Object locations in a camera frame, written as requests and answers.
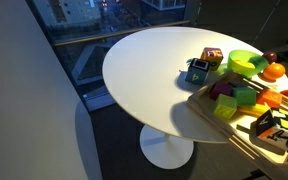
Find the purple block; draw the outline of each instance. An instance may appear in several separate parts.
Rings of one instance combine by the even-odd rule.
[[[211,89],[210,98],[216,100],[219,94],[230,96],[232,88],[229,84],[217,82]]]

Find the orange block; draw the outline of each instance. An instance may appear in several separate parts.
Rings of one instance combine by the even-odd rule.
[[[210,61],[210,70],[216,71],[223,60],[223,54],[220,48],[205,47],[200,59]]]
[[[267,104],[269,107],[280,107],[282,94],[269,89],[263,90],[257,95],[256,103],[262,105]]]

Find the tabletop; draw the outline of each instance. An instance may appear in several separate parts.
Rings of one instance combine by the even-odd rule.
[[[245,42],[209,30],[152,28],[126,36],[109,50],[103,63],[104,82],[116,102],[138,121],[184,139],[226,143],[186,105],[200,88],[185,81],[186,62],[199,58],[204,47],[220,48],[222,64],[236,49],[263,54]],[[265,84],[288,89],[288,78],[284,75],[276,83]]]

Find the dark floor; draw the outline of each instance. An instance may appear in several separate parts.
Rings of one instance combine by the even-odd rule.
[[[229,145],[195,143],[188,163],[164,170],[151,164],[141,151],[143,124],[117,104],[91,112],[91,117],[104,180],[239,180],[257,169],[243,156],[236,156]]]

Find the toy block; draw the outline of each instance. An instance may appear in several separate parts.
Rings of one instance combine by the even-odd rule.
[[[205,47],[200,59],[210,61],[210,70],[216,71],[223,60],[223,54],[219,48]]]
[[[268,106],[265,106],[262,104],[255,104],[254,106],[239,106],[239,107],[237,107],[238,112],[245,114],[245,115],[253,116],[256,118],[262,116],[269,109],[270,108]]]
[[[288,151],[288,111],[271,108],[256,120],[259,139]]]
[[[256,103],[267,104],[269,107],[279,107],[282,103],[282,94],[269,89],[263,90],[257,95]]]
[[[248,87],[236,87],[232,96],[237,100],[237,106],[254,106],[256,104],[256,90]]]
[[[231,96],[220,94],[215,102],[213,113],[221,118],[230,119],[236,112],[236,99]]]
[[[188,67],[185,81],[197,85],[203,85],[210,69],[210,62],[193,58]]]
[[[231,95],[232,86],[223,82],[217,82],[210,91],[210,98],[216,100],[219,94]]]

